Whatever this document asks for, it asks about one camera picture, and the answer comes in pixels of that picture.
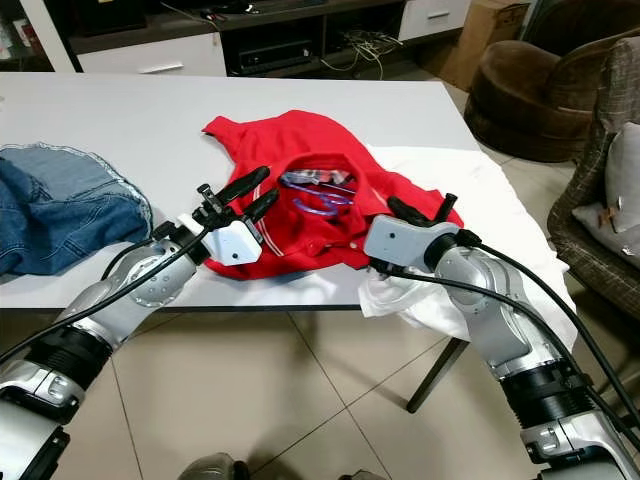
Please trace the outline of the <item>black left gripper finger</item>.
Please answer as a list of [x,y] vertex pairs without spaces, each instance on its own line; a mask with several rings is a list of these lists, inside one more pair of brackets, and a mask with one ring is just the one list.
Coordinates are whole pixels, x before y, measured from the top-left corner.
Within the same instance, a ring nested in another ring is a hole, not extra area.
[[264,219],[264,216],[266,215],[266,212],[269,211],[270,207],[275,204],[276,200],[278,200],[278,197],[278,189],[268,189],[264,195],[260,195],[244,207],[241,216],[242,220],[261,221]]
[[230,205],[230,202],[236,200],[238,197],[247,195],[260,186],[266,178],[269,177],[270,169],[268,166],[257,166],[257,168],[251,170],[246,174],[241,175],[234,180],[230,180],[227,186],[220,189],[215,193],[215,200],[220,205]]

